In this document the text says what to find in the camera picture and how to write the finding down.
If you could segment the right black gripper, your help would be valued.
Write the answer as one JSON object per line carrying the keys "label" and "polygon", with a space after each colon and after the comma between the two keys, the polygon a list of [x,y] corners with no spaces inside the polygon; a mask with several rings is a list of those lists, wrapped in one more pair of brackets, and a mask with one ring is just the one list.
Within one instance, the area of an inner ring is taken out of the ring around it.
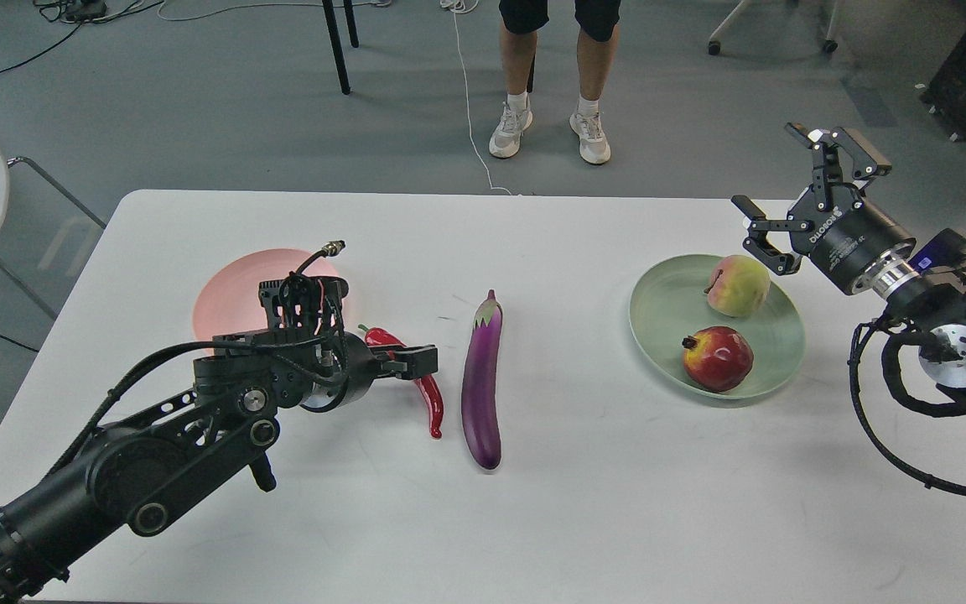
{"label": "right black gripper", "polygon": [[[768,219],[747,195],[733,195],[731,202],[749,219],[744,249],[777,275],[796,273],[801,257],[795,253],[800,253],[844,294],[858,294],[866,289],[862,280],[872,263],[888,252],[908,258],[916,240],[867,201],[862,189],[839,186],[846,184],[840,154],[851,158],[854,182],[870,183],[890,174],[892,164],[855,129],[809,129],[787,122],[785,130],[812,152],[812,183],[790,207],[792,219],[785,221]],[[819,202],[831,201],[831,209],[819,209]],[[768,233],[774,231],[792,232],[795,253],[783,253],[768,241]]]}

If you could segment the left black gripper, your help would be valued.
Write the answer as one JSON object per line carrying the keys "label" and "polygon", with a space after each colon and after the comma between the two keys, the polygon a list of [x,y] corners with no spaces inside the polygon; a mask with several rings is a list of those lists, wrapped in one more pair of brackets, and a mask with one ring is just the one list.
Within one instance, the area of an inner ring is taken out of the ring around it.
{"label": "left black gripper", "polygon": [[434,345],[373,344],[372,350],[356,334],[345,337],[344,351],[337,356],[335,367],[342,379],[336,385],[314,385],[305,390],[299,407],[311,413],[326,413],[364,397],[379,378],[417,381],[439,371],[439,351]]}

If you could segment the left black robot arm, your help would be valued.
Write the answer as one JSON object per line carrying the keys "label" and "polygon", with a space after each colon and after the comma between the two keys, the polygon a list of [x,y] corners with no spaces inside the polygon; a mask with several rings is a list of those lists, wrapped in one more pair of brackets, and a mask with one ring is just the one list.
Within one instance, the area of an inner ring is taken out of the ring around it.
{"label": "left black robot arm", "polygon": [[[418,381],[438,371],[433,345],[369,345],[345,328],[348,283],[309,276],[333,241],[280,279],[257,287],[266,326],[158,349],[131,367],[34,488],[0,507],[0,603],[16,603],[121,527],[149,538],[166,530],[239,471],[258,488],[277,482],[266,452],[280,409],[312,413],[356,401],[377,379]],[[149,373],[184,353],[193,386],[122,420],[103,417]]]}

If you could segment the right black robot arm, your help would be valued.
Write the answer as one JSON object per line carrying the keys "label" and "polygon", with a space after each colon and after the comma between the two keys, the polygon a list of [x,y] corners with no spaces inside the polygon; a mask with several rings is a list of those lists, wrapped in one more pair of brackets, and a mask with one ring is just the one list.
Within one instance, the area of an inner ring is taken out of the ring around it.
{"label": "right black robot arm", "polygon": [[866,185],[888,174],[891,164],[859,131],[792,122],[786,130],[812,154],[812,179],[778,221],[748,196],[733,196],[749,219],[744,248],[776,274],[792,274],[807,259],[844,294],[871,290],[885,300],[881,317],[856,326],[852,336],[856,417],[898,470],[928,489],[966,497],[966,486],[916,469],[875,436],[859,376],[870,338],[885,333],[881,373],[893,400],[932,418],[966,415],[966,237],[946,228],[916,251],[915,238],[867,199]]}

